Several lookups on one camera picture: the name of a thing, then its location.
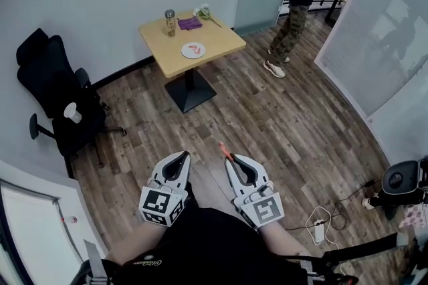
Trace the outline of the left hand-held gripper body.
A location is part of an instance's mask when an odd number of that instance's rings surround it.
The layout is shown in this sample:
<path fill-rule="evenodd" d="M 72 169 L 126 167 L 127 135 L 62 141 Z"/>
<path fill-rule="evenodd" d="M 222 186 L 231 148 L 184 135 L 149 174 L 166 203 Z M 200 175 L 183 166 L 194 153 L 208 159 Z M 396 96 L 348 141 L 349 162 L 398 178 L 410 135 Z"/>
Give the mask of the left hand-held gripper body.
<path fill-rule="evenodd" d="M 150 223 L 170 227 L 185 208 L 188 192 L 151 179 L 142 188 L 138 210 Z"/>

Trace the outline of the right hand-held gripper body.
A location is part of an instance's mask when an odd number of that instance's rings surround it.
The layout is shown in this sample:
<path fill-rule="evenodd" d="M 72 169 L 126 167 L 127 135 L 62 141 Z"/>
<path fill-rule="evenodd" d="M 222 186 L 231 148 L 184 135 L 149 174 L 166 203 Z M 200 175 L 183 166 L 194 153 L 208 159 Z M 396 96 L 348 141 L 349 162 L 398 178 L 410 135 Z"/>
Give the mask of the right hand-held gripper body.
<path fill-rule="evenodd" d="M 268 181 L 258 189 L 251 190 L 233 200 L 237 212 L 253 229 L 259 229 L 284 217 L 280 194 Z"/>

